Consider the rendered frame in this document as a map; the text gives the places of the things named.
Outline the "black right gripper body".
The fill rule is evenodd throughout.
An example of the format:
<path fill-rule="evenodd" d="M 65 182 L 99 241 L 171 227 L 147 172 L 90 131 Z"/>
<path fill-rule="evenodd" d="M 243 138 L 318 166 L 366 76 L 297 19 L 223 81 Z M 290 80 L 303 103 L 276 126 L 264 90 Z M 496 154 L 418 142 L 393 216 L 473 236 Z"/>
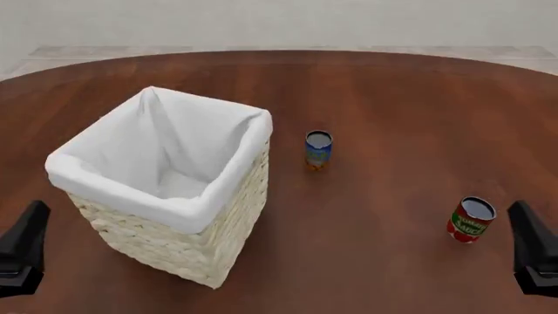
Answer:
<path fill-rule="evenodd" d="M 514 263 L 514 278 L 524 295 L 558 295 L 558 262 Z"/>

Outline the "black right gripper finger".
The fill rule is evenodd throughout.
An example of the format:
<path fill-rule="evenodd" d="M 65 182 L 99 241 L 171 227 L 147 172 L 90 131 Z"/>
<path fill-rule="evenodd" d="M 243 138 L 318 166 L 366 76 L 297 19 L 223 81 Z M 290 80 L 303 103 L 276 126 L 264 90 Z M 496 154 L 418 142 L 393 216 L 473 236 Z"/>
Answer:
<path fill-rule="evenodd" d="M 558 272 L 558 235 L 525 201 L 507 210 L 514 239 L 514 271 L 530 267 L 537 272 Z"/>

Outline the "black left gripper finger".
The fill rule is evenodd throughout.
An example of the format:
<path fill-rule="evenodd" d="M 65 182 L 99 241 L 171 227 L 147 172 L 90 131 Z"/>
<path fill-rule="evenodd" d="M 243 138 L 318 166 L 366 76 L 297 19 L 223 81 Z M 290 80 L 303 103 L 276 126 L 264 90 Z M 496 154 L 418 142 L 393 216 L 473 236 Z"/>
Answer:
<path fill-rule="evenodd" d="M 50 212 L 42 201 L 32 201 L 0 236 L 0 272 L 19 272 L 27 266 L 44 271 L 44 238 Z"/>

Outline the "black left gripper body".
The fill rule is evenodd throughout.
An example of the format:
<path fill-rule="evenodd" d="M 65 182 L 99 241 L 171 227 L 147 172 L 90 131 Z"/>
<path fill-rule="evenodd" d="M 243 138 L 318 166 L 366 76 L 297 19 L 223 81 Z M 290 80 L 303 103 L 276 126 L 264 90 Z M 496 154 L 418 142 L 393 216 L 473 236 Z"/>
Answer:
<path fill-rule="evenodd" d="M 0 295 L 34 295 L 44 277 L 44 258 L 0 255 Z"/>

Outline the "red tomato sauce tin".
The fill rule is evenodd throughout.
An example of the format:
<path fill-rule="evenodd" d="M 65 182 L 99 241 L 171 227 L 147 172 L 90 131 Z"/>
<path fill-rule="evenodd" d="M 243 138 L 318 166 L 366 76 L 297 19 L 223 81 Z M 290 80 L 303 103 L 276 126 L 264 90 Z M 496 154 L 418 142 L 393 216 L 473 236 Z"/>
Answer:
<path fill-rule="evenodd" d="M 463 198 L 446 224 L 446 232 L 458 242 L 470 244 L 479 240 L 496 219 L 496 209 L 476 196 Z"/>

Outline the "white wicker basket with liner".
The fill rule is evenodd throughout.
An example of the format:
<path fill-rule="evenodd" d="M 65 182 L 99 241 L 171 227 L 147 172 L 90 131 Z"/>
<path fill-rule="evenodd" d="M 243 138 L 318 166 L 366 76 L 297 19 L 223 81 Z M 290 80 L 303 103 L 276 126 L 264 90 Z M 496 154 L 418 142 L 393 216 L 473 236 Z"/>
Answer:
<path fill-rule="evenodd" d="M 267 201 L 270 112 L 150 86 L 44 164 L 114 250 L 212 289 Z"/>

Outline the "blue and orange tin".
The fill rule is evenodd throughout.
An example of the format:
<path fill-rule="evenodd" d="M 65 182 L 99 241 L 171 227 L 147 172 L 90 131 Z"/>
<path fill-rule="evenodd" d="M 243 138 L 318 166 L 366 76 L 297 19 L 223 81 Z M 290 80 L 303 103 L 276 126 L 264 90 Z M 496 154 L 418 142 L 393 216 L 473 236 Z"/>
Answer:
<path fill-rule="evenodd" d="M 331 157 L 333 138 L 324 130 L 312 130 L 305 138 L 305 162 L 313 170 L 327 166 Z"/>

